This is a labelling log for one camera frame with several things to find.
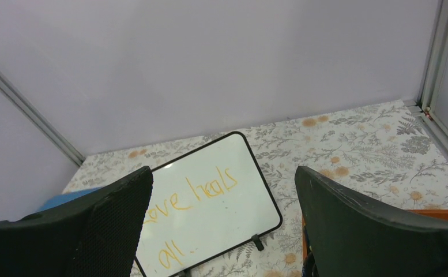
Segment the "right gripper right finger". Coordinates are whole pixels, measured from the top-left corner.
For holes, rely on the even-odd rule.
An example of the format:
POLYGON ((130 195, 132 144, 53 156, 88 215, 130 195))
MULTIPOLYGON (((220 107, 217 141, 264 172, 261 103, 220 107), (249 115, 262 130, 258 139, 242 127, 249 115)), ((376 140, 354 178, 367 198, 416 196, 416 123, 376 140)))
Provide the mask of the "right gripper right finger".
POLYGON ((448 276, 448 220, 386 204, 306 166, 296 169, 295 186, 319 276, 448 276))

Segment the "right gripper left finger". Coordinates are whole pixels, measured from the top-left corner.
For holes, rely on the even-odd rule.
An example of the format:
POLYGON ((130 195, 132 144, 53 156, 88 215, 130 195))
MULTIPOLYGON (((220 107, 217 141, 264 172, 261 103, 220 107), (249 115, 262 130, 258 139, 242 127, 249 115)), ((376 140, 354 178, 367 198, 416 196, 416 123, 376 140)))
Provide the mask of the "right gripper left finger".
POLYGON ((144 166, 59 206, 0 221, 0 276, 129 276, 152 185, 144 166))

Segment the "small black-framed whiteboard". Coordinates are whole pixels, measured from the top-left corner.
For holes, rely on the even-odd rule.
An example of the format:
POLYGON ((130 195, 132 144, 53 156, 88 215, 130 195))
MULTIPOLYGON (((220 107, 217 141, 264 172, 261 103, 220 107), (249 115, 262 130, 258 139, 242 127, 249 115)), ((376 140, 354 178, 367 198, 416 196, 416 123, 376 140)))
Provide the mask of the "small black-framed whiteboard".
POLYGON ((246 136, 231 132, 152 171, 135 262, 143 276, 189 271, 261 238, 283 216, 246 136))

